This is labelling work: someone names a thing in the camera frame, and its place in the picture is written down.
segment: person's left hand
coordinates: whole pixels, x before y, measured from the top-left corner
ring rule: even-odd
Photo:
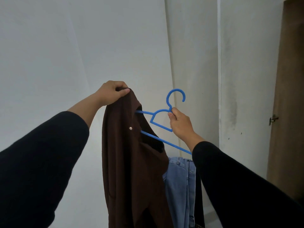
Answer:
[[[107,81],[94,93],[101,106],[110,105],[130,92],[130,89],[116,91],[117,87],[128,86],[123,81]]]

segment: blue hanger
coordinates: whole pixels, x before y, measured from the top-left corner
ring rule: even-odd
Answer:
[[[169,109],[159,109],[159,110],[155,111],[154,113],[148,112],[148,111],[137,110],[137,111],[135,111],[135,113],[150,114],[150,115],[152,115],[152,118],[151,118],[151,120],[150,120],[150,123],[152,123],[152,124],[154,124],[154,125],[156,125],[156,126],[159,126],[159,127],[163,128],[163,129],[165,129],[165,130],[168,130],[168,131],[170,131],[170,132],[173,132],[172,129],[167,128],[167,127],[165,127],[165,126],[162,126],[161,124],[158,124],[158,123],[154,122],[153,120],[154,120],[155,116],[156,116],[159,112],[171,112],[171,111],[172,111],[172,105],[169,103],[169,97],[170,97],[170,95],[171,95],[173,92],[176,92],[176,91],[181,92],[181,94],[183,95],[183,100],[182,100],[182,101],[184,102],[185,99],[186,99],[185,92],[182,91],[181,89],[173,89],[173,90],[171,90],[171,91],[168,93],[167,98],[166,98],[166,102],[167,102],[167,105],[169,106]],[[182,151],[184,151],[184,152],[186,152],[186,153],[188,153],[188,154],[191,154],[190,151],[188,151],[188,150],[186,150],[186,149],[183,149],[183,148],[181,148],[181,147],[179,147],[179,146],[177,146],[177,145],[174,145],[174,144],[171,143],[171,142],[167,142],[167,141],[165,141],[165,140],[163,140],[163,139],[161,139],[161,138],[158,138],[158,137],[156,137],[156,136],[154,136],[154,135],[152,135],[152,134],[149,134],[149,133],[144,132],[144,131],[142,131],[142,130],[141,130],[141,133],[142,133],[142,134],[145,134],[145,135],[147,135],[147,136],[149,136],[149,137],[151,137],[151,138],[155,138],[156,140],[159,140],[159,141],[161,141],[161,142],[163,142],[163,143],[166,143],[166,144],[168,144],[168,145],[170,145],[170,146],[173,146],[173,147],[175,147],[175,148],[177,148],[177,149],[180,149],[180,150],[182,150]]]

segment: person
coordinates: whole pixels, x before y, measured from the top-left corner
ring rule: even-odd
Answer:
[[[124,82],[108,81],[0,152],[0,227],[51,225],[96,112],[129,91]],[[196,134],[177,108],[168,116],[192,152],[223,227],[304,227],[299,204]]]

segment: blue denim jeans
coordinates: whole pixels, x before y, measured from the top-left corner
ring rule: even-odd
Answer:
[[[195,227],[195,171],[192,160],[169,158],[168,170],[163,174],[163,180],[174,228]]]

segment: black shirt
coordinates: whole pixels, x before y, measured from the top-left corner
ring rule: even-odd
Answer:
[[[51,225],[89,137],[84,120],[61,112],[0,152],[0,227]],[[223,227],[304,227],[304,210],[209,142],[193,161]]]

